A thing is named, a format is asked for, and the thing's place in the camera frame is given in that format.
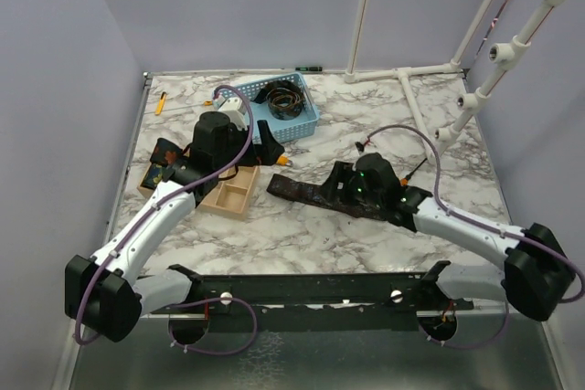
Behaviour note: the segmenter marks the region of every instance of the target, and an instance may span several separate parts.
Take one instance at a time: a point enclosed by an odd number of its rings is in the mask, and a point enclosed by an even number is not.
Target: blue basket
[[[272,113],[268,110],[268,105],[266,105],[266,103],[255,104],[254,102],[252,102],[250,105],[252,107],[254,121],[260,121],[262,119],[267,121],[268,126],[271,128],[271,132],[272,135],[274,136],[274,139],[276,139],[280,143],[293,141],[294,139],[301,139],[302,137],[312,136],[314,134],[314,129],[317,126],[317,122],[319,121],[320,114],[316,105],[314,105],[313,98],[311,97],[311,92],[309,91],[306,82],[304,82],[303,75],[301,75],[300,73],[295,72],[290,73],[288,75],[280,75],[278,77],[248,82],[246,84],[240,84],[234,87],[241,91],[244,95],[246,95],[248,99],[253,100],[254,98],[256,98],[256,95],[258,95],[258,92],[266,84],[278,79],[289,80],[290,82],[296,84],[299,88],[303,90],[304,94],[303,111],[299,116],[290,121],[281,121],[280,119],[276,119],[274,116],[272,116]],[[235,93],[229,90],[224,90],[221,92],[221,94],[226,99],[235,96]],[[253,141],[254,143],[260,143],[260,136],[254,135]]]

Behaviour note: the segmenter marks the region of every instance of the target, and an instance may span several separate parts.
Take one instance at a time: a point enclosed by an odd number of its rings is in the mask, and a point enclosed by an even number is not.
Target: purple hose
[[[221,169],[218,169],[216,172],[211,173],[210,175],[206,175],[205,177],[200,178],[199,180],[197,180],[193,183],[187,184],[186,186],[183,186],[180,189],[177,189],[176,191],[172,192],[171,194],[169,194],[167,196],[164,196],[157,203],[158,206],[162,206],[164,203],[168,202],[169,200],[171,200],[175,196],[182,194],[184,192],[190,191],[191,189],[199,186],[200,184],[203,184],[203,183],[208,182],[209,180],[211,180],[213,178],[216,178],[221,173],[227,171],[229,168],[231,168],[237,162],[239,162],[239,159],[241,159],[243,157],[243,155],[246,153],[246,151],[248,150],[248,147],[250,146],[250,144],[252,142],[252,132],[253,132],[253,127],[254,127],[254,118],[252,115],[252,108],[250,106],[248,98],[242,92],[240,92],[238,89],[231,87],[231,86],[222,85],[222,86],[217,86],[216,89],[213,91],[213,99],[214,100],[218,97],[219,91],[222,89],[230,90],[233,93],[235,93],[236,95],[238,95],[238,97],[244,103],[246,110],[248,111],[248,117],[250,119],[250,124],[249,124],[249,128],[248,128],[248,137],[246,138],[246,142],[244,142],[244,146],[242,147],[241,151],[236,155],[236,157],[234,157],[234,159],[231,162],[229,162],[228,164],[226,164],[224,167],[222,167]],[[116,253],[119,253],[120,250],[122,250],[126,246],[128,241],[130,240],[130,238],[136,233],[136,231],[144,223],[144,221],[146,221],[150,217],[150,215],[152,215],[154,212],[156,212],[156,209],[154,207],[151,207],[149,210],[147,210],[144,213],[143,216],[138,218],[138,220],[131,227],[131,229],[128,231],[128,233],[122,239],[120,239],[120,242],[114,248],[113,251]],[[101,265],[98,267],[95,274],[91,278],[90,283],[88,283],[87,288],[83,292],[83,297],[81,298],[80,308],[78,309],[77,316],[75,319],[75,332],[73,333],[73,338],[75,339],[77,344],[79,344],[80,346],[86,346],[90,343],[93,343],[100,336],[98,333],[94,333],[89,339],[83,340],[81,338],[81,325],[82,325],[81,321],[83,319],[83,314],[85,313],[85,308],[87,307],[91,292],[93,291],[95,284],[97,283],[98,279],[100,278],[100,275],[103,273],[103,271],[108,267],[108,265],[112,261],[113,261],[113,256],[109,255],[101,263]]]
[[[215,303],[218,301],[229,301],[229,300],[235,301],[235,302],[243,305],[250,312],[250,316],[252,317],[252,334],[245,344],[240,346],[238,349],[233,349],[231,351],[222,351],[222,352],[207,351],[205,349],[199,349],[197,347],[194,347],[192,344],[189,345],[189,344],[179,343],[177,340],[175,340],[175,336],[173,335],[173,331],[169,327],[168,336],[171,337],[171,340],[173,341],[173,344],[171,344],[171,347],[174,345],[177,345],[177,346],[182,347],[183,349],[185,349],[187,351],[202,353],[204,355],[230,356],[230,355],[235,355],[237,353],[243,352],[246,349],[248,349],[250,346],[252,346],[252,344],[254,343],[254,340],[256,340],[256,335],[258,334],[258,319],[256,318],[256,313],[254,312],[254,309],[250,306],[249,303],[247,303],[246,301],[244,301],[242,299],[237,299],[235,297],[230,297],[230,298],[214,297],[213,299],[205,299],[205,300],[200,300],[200,301],[194,301],[192,303],[181,303],[179,305],[173,305],[171,308],[189,308],[192,306],[201,306],[201,305],[205,305],[207,303]]]
[[[464,214],[461,214],[459,212],[451,210],[447,205],[444,204],[444,202],[439,197],[439,182],[441,180],[441,157],[439,156],[439,152],[437,151],[437,147],[434,145],[434,143],[431,141],[431,139],[429,139],[427,136],[425,136],[422,132],[420,132],[416,128],[410,127],[408,125],[402,125],[402,124],[397,123],[397,124],[392,124],[392,125],[386,125],[384,127],[378,128],[377,130],[374,130],[373,132],[371,132],[367,136],[367,139],[370,140],[373,136],[375,136],[379,132],[383,132],[385,130],[390,130],[393,128],[400,128],[400,129],[408,130],[410,132],[414,132],[414,133],[418,134],[421,137],[421,139],[423,141],[425,141],[425,143],[427,143],[429,145],[429,147],[431,148],[432,153],[435,156],[435,160],[437,163],[435,184],[433,187],[433,195],[434,195],[435,201],[437,202],[437,205],[439,205],[439,207],[442,210],[447,212],[448,215],[452,215],[457,219],[460,219],[468,224],[471,224],[472,226],[479,227],[479,228],[486,230],[488,232],[491,232],[491,233],[496,233],[496,234],[500,233],[500,229],[498,229],[496,227],[489,226],[489,225],[484,224],[481,221],[478,221],[474,218],[470,218]],[[517,234],[511,233],[511,232],[505,232],[504,236],[510,237],[512,239],[515,239],[515,240],[518,240],[518,241],[521,241],[524,243],[527,243],[531,246],[534,246],[534,247],[544,251],[545,253],[549,254],[553,258],[556,258],[557,260],[559,260],[560,262],[565,264],[567,267],[569,267],[577,275],[577,277],[580,280],[580,284],[581,284],[580,291],[572,297],[562,299],[560,301],[560,303],[572,303],[573,301],[577,301],[577,300],[581,299],[585,295],[585,274],[583,274],[583,272],[579,269],[579,267],[577,267],[573,262],[571,262],[570,260],[568,260],[564,256],[560,255],[556,251],[551,250],[550,248],[546,247],[545,245],[535,241],[534,239],[530,239],[529,237],[523,237],[522,235],[517,235]],[[509,307],[508,307],[508,303],[506,302],[505,303],[505,318],[504,318],[504,323],[502,324],[502,327],[492,338],[486,340],[485,342],[471,344],[469,346],[455,346],[455,345],[448,345],[446,343],[441,343],[437,340],[433,340],[433,339],[431,339],[431,340],[434,343],[439,343],[439,344],[445,345],[447,347],[451,347],[453,349],[460,349],[460,350],[476,349],[478,347],[484,347],[487,344],[492,343],[495,340],[497,340],[498,338],[500,338],[500,336],[505,332],[505,329],[507,328],[508,321],[509,321],[509,315],[510,315]]]

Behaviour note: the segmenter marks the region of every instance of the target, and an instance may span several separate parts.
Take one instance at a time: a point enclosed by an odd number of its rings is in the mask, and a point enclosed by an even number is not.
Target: purple cable
[[[254,312],[254,309],[251,307],[251,305],[242,299],[237,299],[235,297],[230,297],[230,298],[214,297],[213,299],[205,299],[205,300],[200,300],[200,301],[194,301],[192,303],[181,303],[179,305],[173,305],[172,308],[190,308],[192,306],[201,306],[201,305],[205,305],[207,303],[215,303],[218,301],[229,301],[229,300],[235,301],[235,302],[239,303],[240,305],[243,305],[250,312],[250,315],[252,317],[252,334],[250,336],[250,339],[244,345],[242,345],[238,349],[233,349],[231,351],[224,351],[224,352],[207,351],[205,349],[199,349],[197,347],[194,347],[192,344],[179,343],[175,339],[175,336],[173,335],[173,330],[169,327],[168,328],[168,336],[171,337],[171,340],[173,341],[171,343],[171,347],[177,345],[179,347],[182,347],[186,351],[202,353],[204,355],[230,356],[230,355],[235,355],[237,353],[243,352],[246,349],[248,349],[250,346],[252,346],[252,344],[254,343],[254,340],[256,340],[256,335],[258,334],[258,319],[256,318],[256,313]]]
[[[197,180],[193,183],[187,184],[187,185],[181,187],[180,189],[177,189],[176,191],[172,192],[171,194],[161,198],[161,200],[156,204],[157,206],[159,206],[159,208],[160,208],[160,206],[162,206],[164,203],[168,202],[169,200],[171,200],[175,196],[182,194],[184,192],[190,191],[191,189],[199,186],[200,184],[208,182],[209,180],[219,176],[221,173],[227,171],[229,168],[231,168],[237,162],[239,162],[239,159],[241,159],[243,157],[243,155],[246,153],[246,151],[248,150],[248,147],[250,146],[250,144],[252,142],[252,132],[253,132],[253,127],[254,127],[254,118],[252,115],[252,108],[250,106],[248,98],[241,91],[239,91],[238,89],[236,89],[234,87],[227,86],[227,85],[221,85],[221,86],[217,86],[216,89],[213,91],[213,99],[214,100],[218,98],[219,91],[222,89],[229,90],[229,91],[235,93],[236,95],[238,95],[238,97],[244,103],[246,110],[248,111],[248,117],[249,117],[250,123],[249,123],[249,128],[248,128],[248,137],[246,138],[246,142],[244,142],[244,146],[242,147],[241,151],[236,155],[236,157],[234,157],[234,159],[231,162],[226,164],[221,169],[218,169],[216,172],[211,173],[209,175],[206,175],[205,177],[200,178],[199,180]],[[115,253],[119,253],[120,250],[122,250],[126,246],[128,241],[130,240],[130,238],[141,227],[141,225],[144,223],[144,221],[146,221],[146,219],[148,219],[150,217],[150,215],[152,215],[154,212],[156,212],[156,209],[154,207],[151,207],[149,210],[147,210],[144,213],[143,216],[138,218],[138,220],[131,227],[131,229],[128,231],[128,233],[122,239],[120,239],[120,242],[114,248],[113,251]],[[98,279],[100,278],[100,275],[102,274],[102,272],[108,267],[108,265],[112,261],[113,261],[113,256],[109,255],[101,263],[101,265],[98,267],[95,274],[93,275],[90,282],[88,283],[87,288],[83,292],[83,297],[81,298],[80,308],[78,309],[77,316],[75,319],[75,332],[73,333],[73,338],[75,339],[77,344],[80,346],[86,346],[90,343],[93,343],[100,336],[98,333],[94,333],[89,339],[83,340],[83,338],[81,337],[81,325],[82,325],[81,321],[83,318],[83,314],[85,313],[85,308],[87,307],[88,301],[90,299],[91,292],[93,291],[93,288],[95,287],[95,284],[98,282]]]
[[[442,210],[444,210],[448,215],[452,215],[457,219],[460,219],[468,224],[471,224],[472,226],[479,227],[479,228],[486,230],[488,232],[491,232],[491,233],[497,233],[497,234],[500,233],[500,230],[498,228],[489,226],[487,224],[482,223],[481,221],[477,221],[476,219],[470,218],[464,214],[453,211],[447,205],[444,204],[444,202],[439,197],[439,182],[441,180],[441,157],[439,155],[439,151],[437,151],[437,147],[434,145],[434,143],[431,141],[431,139],[429,139],[421,131],[417,130],[416,128],[410,127],[409,125],[403,125],[403,124],[397,123],[397,124],[386,125],[384,127],[378,128],[377,130],[374,130],[373,132],[371,132],[367,136],[367,139],[370,140],[373,136],[375,136],[379,132],[383,132],[385,130],[390,130],[393,128],[401,128],[401,129],[408,130],[410,132],[414,132],[414,133],[418,134],[421,137],[421,139],[423,141],[425,141],[425,143],[427,143],[429,145],[429,147],[431,148],[432,153],[435,156],[435,161],[437,163],[435,183],[434,183],[434,187],[433,187],[432,192],[433,192],[435,201],[437,202],[437,205]],[[521,242],[524,242],[528,245],[534,246],[534,247],[544,251],[545,253],[549,254],[553,258],[556,258],[557,260],[559,260],[560,262],[565,264],[567,267],[569,267],[577,275],[577,277],[580,280],[580,284],[581,284],[580,291],[572,297],[562,299],[560,301],[560,303],[572,303],[573,301],[577,301],[577,300],[581,299],[585,295],[585,274],[583,274],[583,272],[580,270],[580,268],[577,267],[573,262],[571,262],[570,260],[568,260],[564,256],[560,255],[556,251],[551,250],[550,248],[546,247],[545,245],[535,241],[534,239],[530,239],[529,237],[523,237],[522,235],[517,235],[517,234],[511,233],[511,232],[505,232],[504,236],[510,237],[512,239],[515,239],[515,240],[518,240]],[[486,340],[485,342],[472,344],[470,346],[448,345],[448,347],[451,347],[453,349],[463,349],[463,350],[475,349],[477,347],[484,347],[487,344],[494,342],[505,332],[505,329],[507,328],[508,321],[509,321],[509,315],[510,315],[509,307],[508,307],[508,303],[506,302],[505,303],[504,323],[502,324],[502,327],[500,328],[500,330],[492,338]],[[435,343],[441,344],[441,342],[439,342],[437,340],[433,340],[433,341]]]

